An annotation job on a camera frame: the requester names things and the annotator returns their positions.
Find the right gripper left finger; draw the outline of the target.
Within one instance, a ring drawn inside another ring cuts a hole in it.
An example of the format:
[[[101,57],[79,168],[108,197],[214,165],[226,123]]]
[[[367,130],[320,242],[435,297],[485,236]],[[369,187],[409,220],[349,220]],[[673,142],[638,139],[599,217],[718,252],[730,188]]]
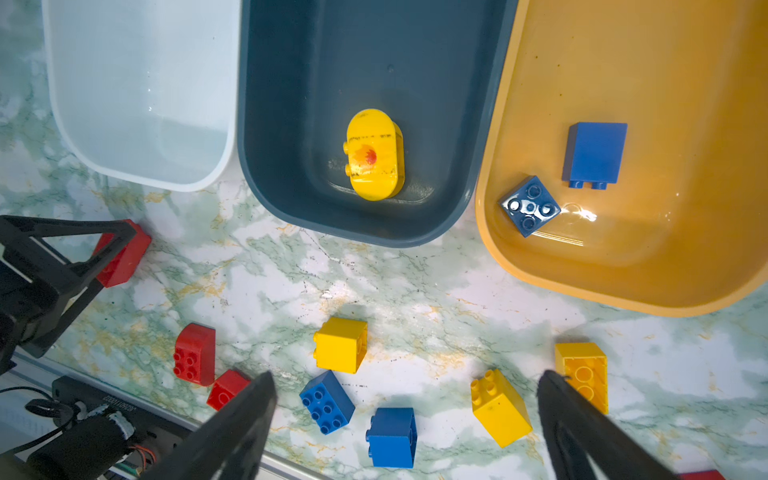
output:
[[[271,372],[254,378],[144,479],[254,479],[277,405]]]

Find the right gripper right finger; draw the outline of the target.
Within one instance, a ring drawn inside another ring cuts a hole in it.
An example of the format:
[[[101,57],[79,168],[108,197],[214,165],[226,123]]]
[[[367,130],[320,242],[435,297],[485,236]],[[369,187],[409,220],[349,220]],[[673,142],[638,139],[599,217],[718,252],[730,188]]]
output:
[[[558,479],[594,479],[593,465],[609,479],[676,477],[557,372],[543,373],[537,400],[547,450]]]

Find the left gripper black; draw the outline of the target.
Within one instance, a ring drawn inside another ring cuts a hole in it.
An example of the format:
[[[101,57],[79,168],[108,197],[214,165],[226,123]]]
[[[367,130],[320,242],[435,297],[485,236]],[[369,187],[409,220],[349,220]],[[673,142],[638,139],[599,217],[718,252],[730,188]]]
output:
[[[134,238],[126,220],[1,217],[1,374],[16,348],[40,358],[104,288],[97,276]],[[48,238],[97,235],[101,246],[73,262]]]

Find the white plastic container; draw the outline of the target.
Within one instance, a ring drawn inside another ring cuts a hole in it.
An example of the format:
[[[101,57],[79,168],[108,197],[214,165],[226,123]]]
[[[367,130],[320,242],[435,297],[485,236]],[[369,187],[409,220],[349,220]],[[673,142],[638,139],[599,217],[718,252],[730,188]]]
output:
[[[46,1],[49,95],[90,169],[179,192],[236,169],[238,1]]]

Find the small blue lego brick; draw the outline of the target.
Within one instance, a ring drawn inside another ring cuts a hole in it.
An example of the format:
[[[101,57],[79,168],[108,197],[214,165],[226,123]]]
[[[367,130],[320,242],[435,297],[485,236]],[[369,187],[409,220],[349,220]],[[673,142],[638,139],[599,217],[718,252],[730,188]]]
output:
[[[537,176],[530,176],[499,201],[519,233],[528,238],[556,218],[561,208]]]

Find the dark teal plastic container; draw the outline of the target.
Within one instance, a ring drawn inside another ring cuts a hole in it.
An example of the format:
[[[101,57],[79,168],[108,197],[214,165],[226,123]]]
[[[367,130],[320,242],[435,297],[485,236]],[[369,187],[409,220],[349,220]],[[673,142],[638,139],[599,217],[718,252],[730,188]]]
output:
[[[516,1],[247,1],[238,153],[291,224],[406,248],[474,191]]]

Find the yellow rounded lego duck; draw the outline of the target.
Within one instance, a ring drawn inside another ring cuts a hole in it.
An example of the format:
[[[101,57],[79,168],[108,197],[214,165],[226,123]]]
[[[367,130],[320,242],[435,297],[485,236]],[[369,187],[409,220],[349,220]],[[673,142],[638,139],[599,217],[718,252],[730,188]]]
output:
[[[343,151],[345,174],[367,201],[396,196],[405,183],[404,141],[400,127],[383,111],[365,109],[350,121]]]

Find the yellow plastic container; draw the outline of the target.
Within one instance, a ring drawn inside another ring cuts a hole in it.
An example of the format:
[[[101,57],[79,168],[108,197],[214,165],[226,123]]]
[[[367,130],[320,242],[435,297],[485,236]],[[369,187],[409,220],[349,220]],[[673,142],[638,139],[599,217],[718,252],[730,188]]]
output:
[[[767,280],[767,5],[523,1],[476,194],[495,261],[555,292],[657,316]],[[562,180],[568,130],[626,123],[616,184]],[[560,214],[524,238],[499,201],[537,176]]]

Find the blue lego brick tall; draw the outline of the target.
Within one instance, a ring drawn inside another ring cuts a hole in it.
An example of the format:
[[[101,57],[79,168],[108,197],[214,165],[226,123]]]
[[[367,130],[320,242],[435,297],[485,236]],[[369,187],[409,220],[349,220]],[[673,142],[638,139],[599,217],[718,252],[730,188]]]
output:
[[[616,184],[628,132],[626,123],[578,122],[568,130],[562,180],[572,189]]]

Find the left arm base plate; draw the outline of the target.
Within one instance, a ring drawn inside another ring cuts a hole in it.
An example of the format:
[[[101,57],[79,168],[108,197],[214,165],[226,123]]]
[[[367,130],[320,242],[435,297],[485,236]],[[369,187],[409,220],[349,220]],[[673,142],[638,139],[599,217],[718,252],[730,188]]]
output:
[[[172,420],[151,406],[141,406],[103,387],[96,387],[71,376],[62,376],[52,383],[52,396],[60,403],[77,411],[72,425],[77,425],[89,415],[106,415],[117,411],[133,426],[129,443],[138,443],[151,450],[160,460],[169,455],[192,430],[179,421]]]

